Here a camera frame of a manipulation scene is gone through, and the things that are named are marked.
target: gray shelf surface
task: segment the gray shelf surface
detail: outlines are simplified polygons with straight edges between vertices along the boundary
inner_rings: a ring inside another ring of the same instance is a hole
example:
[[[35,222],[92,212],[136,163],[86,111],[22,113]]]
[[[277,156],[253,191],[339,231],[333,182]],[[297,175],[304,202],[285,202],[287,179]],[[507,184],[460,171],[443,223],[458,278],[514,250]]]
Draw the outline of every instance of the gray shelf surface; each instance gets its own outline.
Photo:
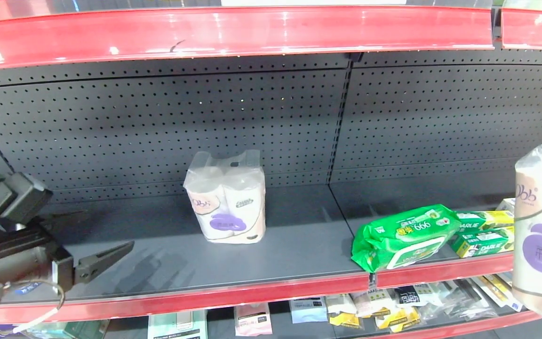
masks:
[[[390,333],[389,330],[377,330],[375,321],[372,318],[363,320],[364,330],[355,330],[342,326],[332,326],[329,322],[292,324],[288,302],[270,303],[269,309],[271,311],[273,334],[261,336],[261,338],[265,339],[355,339]],[[496,310],[499,316],[514,313],[509,307],[497,307]],[[407,331],[449,326],[462,322],[460,319],[440,316]],[[235,336],[232,307],[209,310],[207,326],[208,337],[211,339],[239,338]],[[124,318],[111,321],[105,339],[145,339],[147,335],[148,317]]]
[[[205,240],[186,195],[55,204],[49,212],[88,210],[89,219],[54,231],[83,256],[135,240],[127,257],[67,300],[186,291],[362,272],[350,256],[352,234],[327,185],[267,189],[264,238],[252,245]],[[4,302],[51,300],[41,286]]]
[[[441,203],[452,210],[494,210],[514,195],[514,172],[487,171],[330,184],[353,234],[374,219]],[[459,257],[449,246],[418,264]]]

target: yellow package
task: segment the yellow package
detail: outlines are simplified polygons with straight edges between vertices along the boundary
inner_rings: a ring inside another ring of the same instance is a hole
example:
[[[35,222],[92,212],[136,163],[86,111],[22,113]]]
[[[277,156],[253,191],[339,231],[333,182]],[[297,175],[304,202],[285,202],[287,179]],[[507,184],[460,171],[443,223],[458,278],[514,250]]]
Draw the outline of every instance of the yellow package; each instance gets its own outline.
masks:
[[[378,329],[383,330],[390,327],[390,331],[400,332],[421,321],[415,307],[395,308],[390,311],[389,315],[376,317]]]
[[[359,317],[359,318],[371,318],[371,317],[381,317],[383,315],[389,315],[391,312],[389,309],[387,309],[386,307],[382,307],[382,309],[380,309],[378,312],[374,312],[370,315],[366,315],[364,317]]]
[[[329,314],[329,323],[333,326],[344,326],[348,328],[360,328],[362,329],[359,318],[356,315],[350,313],[330,313]]]

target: wet wipes pack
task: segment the wet wipes pack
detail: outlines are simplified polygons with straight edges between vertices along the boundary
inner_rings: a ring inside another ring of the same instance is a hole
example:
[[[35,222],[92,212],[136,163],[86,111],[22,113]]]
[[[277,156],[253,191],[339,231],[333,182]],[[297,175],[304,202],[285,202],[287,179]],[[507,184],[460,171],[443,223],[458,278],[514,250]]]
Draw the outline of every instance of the wet wipes pack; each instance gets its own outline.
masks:
[[[357,231],[352,259],[371,273],[408,266],[434,255],[460,225],[441,204],[377,219]]]
[[[290,300],[292,324],[327,322],[327,307],[323,297]]]

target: paper packet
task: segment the paper packet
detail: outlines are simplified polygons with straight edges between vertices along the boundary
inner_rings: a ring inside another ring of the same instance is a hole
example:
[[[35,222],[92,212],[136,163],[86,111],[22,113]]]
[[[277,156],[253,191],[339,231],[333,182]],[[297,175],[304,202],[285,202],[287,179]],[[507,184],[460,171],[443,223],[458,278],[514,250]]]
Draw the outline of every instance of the paper packet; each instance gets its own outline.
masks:
[[[290,300],[292,324],[327,322],[327,307],[324,297]]]
[[[235,336],[256,337],[273,334],[269,303],[253,303],[234,307]]]
[[[367,292],[351,293],[351,298],[357,308],[357,317],[368,318],[390,314],[390,309],[396,306],[388,290],[371,288]]]

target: small package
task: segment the small package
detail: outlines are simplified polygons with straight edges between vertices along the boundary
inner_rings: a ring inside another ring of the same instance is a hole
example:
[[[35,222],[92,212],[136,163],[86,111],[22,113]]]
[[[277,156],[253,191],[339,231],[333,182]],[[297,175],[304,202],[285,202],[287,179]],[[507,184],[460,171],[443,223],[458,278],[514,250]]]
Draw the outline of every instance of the small package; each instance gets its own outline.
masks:
[[[265,174],[261,153],[248,150],[229,159],[198,152],[183,187],[207,240],[252,244],[265,234]]]
[[[379,330],[390,328],[392,332],[400,332],[421,322],[415,307],[395,308],[389,315],[376,317],[375,320]]]
[[[368,318],[389,315],[390,309],[396,306],[388,290],[370,288],[367,292],[351,293],[351,298],[357,308],[357,317]]]
[[[451,248],[460,258],[469,258],[499,253],[509,242],[509,237],[503,230],[494,229],[476,234],[459,234]]]
[[[324,297],[290,300],[292,324],[327,322]]]
[[[153,314],[148,319],[148,339],[206,339],[206,311]]]
[[[357,307],[349,294],[332,294],[325,296],[327,313],[349,313],[357,314]]]
[[[235,336],[256,337],[273,334],[269,303],[253,303],[234,307]]]
[[[465,318],[465,320],[497,317],[497,312],[484,298],[482,291],[475,283],[469,279],[457,279],[454,283],[457,289],[451,293],[450,298],[458,300],[458,303],[445,311],[447,316]]]
[[[25,332],[29,337],[37,339],[103,339],[109,323],[110,320],[41,323]]]
[[[485,212],[457,212],[461,221],[458,233],[478,232],[499,227],[514,226],[514,214],[509,210]]]
[[[505,198],[495,210],[507,210],[510,213],[514,213],[516,209],[516,198]]]
[[[342,326],[364,330],[361,320],[359,320],[356,315],[351,313],[330,313],[329,323],[333,326]]]
[[[377,219],[357,231],[352,259],[371,273],[408,266],[434,255],[460,225],[441,204]]]
[[[524,305],[514,298],[514,294],[511,291],[511,286],[504,282],[498,274],[488,274],[483,276],[489,281],[501,294],[507,298],[506,305],[516,312],[520,312]]]
[[[436,306],[442,305],[438,290],[434,290],[428,283],[418,283],[413,286],[402,286],[394,288],[398,307],[422,307],[431,303]]]

